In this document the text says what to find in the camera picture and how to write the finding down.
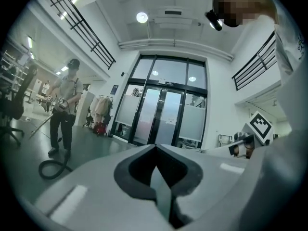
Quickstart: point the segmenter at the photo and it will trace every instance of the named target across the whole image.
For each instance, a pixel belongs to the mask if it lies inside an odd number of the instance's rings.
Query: black metal railing
[[[248,85],[277,62],[274,35],[272,32],[257,53],[232,77],[236,90]]]
[[[56,9],[60,18],[65,19],[70,24],[70,29],[74,30],[90,47],[90,51],[94,52],[110,69],[116,60],[97,37],[74,3],[71,0],[49,1],[51,2],[51,7]]]

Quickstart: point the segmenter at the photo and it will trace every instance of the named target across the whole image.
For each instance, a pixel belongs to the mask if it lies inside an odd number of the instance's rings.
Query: black chair
[[[17,128],[12,128],[10,126],[11,120],[14,118],[16,120],[20,119],[24,113],[24,95],[25,91],[29,87],[31,81],[33,80],[34,76],[38,72],[38,67],[36,65],[31,65],[28,70],[28,74],[25,77],[21,87],[18,91],[14,91],[11,88],[6,90],[0,90],[2,92],[2,98],[0,100],[0,112],[2,112],[2,118],[7,117],[7,122],[5,127],[0,127],[0,131],[2,132],[0,135],[0,139],[5,135],[11,135],[17,142],[17,145],[20,146],[19,140],[13,134],[13,132],[21,132],[22,137],[24,136],[24,131]],[[12,94],[12,100],[5,98],[5,95]]]

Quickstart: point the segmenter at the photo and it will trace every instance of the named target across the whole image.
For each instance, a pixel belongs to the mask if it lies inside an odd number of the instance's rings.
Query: round ceiling light
[[[189,78],[189,81],[191,81],[191,82],[196,81],[196,77],[190,77],[190,78]]]
[[[146,23],[148,21],[148,15],[144,12],[140,12],[136,16],[137,21],[140,23]]]
[[[222,21],[221,20],[218,20],[218,23],[222,26]]]

